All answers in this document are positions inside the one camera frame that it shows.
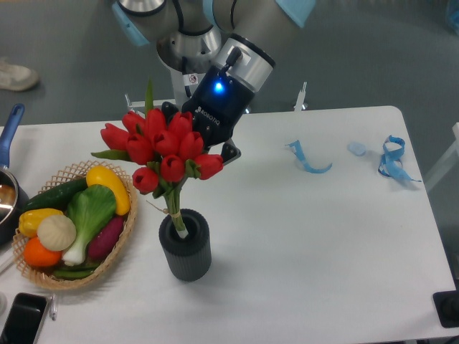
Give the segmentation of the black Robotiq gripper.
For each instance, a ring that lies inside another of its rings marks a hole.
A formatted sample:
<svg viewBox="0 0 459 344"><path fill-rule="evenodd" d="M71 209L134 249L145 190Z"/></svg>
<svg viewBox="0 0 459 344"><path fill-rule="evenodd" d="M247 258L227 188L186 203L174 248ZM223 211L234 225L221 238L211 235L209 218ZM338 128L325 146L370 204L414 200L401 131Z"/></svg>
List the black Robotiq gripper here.
<svg viewBox="0 0 459 344"><path fill-rule="evenodd" d="M194 117L193 130L201 134L206 147L223 143L220 155L224 166L241 157L241 150L231 137L253 98L252 90L212 66L192 97L182 105L181 111L190 112ZM172 102L165 101L161 105L167 124L178 111Z"/></svg>

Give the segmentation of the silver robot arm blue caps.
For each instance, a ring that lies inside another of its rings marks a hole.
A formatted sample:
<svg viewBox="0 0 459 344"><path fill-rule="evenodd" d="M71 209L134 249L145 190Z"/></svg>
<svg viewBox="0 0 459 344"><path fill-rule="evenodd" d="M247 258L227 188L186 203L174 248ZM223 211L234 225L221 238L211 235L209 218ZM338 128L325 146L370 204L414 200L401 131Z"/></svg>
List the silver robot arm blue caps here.
<svg viewBox="0 0 459 344"><path fill-rule="evenodd" d="M233 130L314 1L115 1L112 10L137 46L153 44L169 69L174 101L167 118L190 112L204 147L222 146L224 163L240 157Z"/></svg>

